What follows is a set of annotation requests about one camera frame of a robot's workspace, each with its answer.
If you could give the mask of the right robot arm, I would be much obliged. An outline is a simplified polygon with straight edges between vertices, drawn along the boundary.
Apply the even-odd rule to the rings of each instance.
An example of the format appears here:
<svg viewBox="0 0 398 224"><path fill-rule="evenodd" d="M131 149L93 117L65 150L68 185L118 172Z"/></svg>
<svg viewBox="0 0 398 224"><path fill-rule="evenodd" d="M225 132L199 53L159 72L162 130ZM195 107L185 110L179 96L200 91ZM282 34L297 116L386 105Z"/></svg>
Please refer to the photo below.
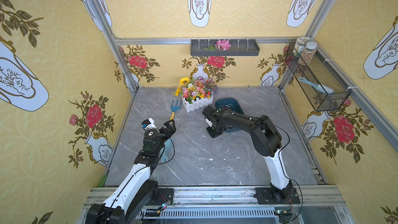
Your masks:
<svg viewBox="0 0 398 224"><path fill-rule="evenodd" d="M250 117L237 113L226 106L215 109L207 106L203 111L209 125L207 132L212 138L222 135L227 129L240 129L248 133L255 150L264 157L271 176L271 188L274 192L287 196L293 190L293 184L286 175L282 160L283 137L277 127L265 115Z"/></svg>

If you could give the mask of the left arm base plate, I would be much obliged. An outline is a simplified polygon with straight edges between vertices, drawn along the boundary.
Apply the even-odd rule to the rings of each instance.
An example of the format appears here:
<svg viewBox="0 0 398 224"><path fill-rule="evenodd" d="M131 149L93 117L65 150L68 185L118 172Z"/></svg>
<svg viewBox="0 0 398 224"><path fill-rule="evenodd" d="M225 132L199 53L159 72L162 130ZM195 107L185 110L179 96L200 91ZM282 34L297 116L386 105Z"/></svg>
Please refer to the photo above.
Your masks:
<svg viewBox="0 0 398 224"><path fill-rule="evenodd" d="M167 203L167 205L172 205L174 203L174 189L173 188L160 188L158 195L151 200L147 205L149 206L161 206Z"/></svg>

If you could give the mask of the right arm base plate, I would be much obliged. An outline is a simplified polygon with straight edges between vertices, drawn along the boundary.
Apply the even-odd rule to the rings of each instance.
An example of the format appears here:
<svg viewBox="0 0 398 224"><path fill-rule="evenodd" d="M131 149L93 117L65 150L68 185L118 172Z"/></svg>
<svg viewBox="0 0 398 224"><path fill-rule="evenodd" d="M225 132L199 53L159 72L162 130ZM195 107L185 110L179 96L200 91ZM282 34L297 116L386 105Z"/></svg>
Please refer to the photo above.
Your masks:
<svg viewBox="0 0 398 224"><path fill-rule="evenodd" d="M280 190L278 188L255 188L254 197L258 204L300 204L301 198L295 188Z"/></svg>

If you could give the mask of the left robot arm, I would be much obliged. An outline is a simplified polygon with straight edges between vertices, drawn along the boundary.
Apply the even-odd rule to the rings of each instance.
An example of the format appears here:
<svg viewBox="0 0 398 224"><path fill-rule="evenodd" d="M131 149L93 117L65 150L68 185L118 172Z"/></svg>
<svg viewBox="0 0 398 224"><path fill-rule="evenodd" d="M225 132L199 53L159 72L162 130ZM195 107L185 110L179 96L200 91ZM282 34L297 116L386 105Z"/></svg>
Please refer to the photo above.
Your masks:
<svg viewBox="0 0 398 224"><path fill-rule="evenodd" d="M89 208L86 224L130 224L147 203L159 198L159 184L150 176L162 163L165 144L176 132L175 121L170 119L158 129L147 119L142 127L145 130L143 149L135 158L130 173L103 203Z"/></svg>

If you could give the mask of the teal plastic storage box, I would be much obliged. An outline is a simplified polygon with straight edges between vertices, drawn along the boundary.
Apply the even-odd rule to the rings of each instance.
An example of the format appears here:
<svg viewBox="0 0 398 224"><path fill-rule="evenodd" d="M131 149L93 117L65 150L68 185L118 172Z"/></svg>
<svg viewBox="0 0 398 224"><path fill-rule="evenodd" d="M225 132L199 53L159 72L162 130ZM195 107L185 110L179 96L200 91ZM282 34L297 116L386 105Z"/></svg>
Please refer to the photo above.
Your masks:
<svg viewBox="0 0 398 224"><path fill-rule="evenodd" d="M215 109L219 109L220 107L223 107L223 106L228 107L232 111L237 112L239 114L242 114L242 115L244 114L239 102L235 98L226 97L226 98L219 99L215 102Z"/></svg>

